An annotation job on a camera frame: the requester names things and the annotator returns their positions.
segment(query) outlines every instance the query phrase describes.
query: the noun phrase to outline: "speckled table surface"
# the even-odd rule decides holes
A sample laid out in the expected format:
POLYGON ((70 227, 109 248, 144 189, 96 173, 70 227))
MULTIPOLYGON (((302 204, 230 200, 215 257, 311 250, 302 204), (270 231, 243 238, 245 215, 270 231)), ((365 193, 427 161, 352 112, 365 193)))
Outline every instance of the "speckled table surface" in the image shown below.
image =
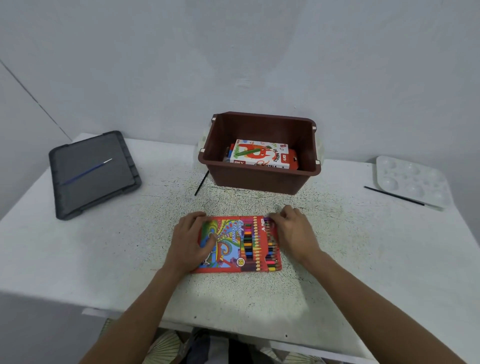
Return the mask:
MULTIPOLYGON (((455 207, 369 191, 374 165, 337 160, 326 160, 295 196, 208 178, 194 197, 203 174, 193 146, 126 141, 139 190, 59 221, 47 170, 0 221, 1 291, 123 311, 162 266, 182 215, 261 215, 292 204, 342 266, 468 362, 480 357, 480 249, 455 207)), ((164 320, 371 358, 322 287, 282 259, 279 272, 187 277, 164 320)))

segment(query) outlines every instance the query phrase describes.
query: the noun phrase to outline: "white wall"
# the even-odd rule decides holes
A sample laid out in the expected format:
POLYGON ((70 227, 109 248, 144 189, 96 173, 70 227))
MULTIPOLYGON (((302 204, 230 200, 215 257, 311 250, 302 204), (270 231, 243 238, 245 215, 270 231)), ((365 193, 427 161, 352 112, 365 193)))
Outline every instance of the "white wall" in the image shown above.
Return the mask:
POLYGON ((443 170, 479 239, 479 18, 475 0, 3 0, 0 58, 70 137, 312 118, 327 157, 443 170))
POLYGON ((70 139, 0 64, 0 219, 70 139))

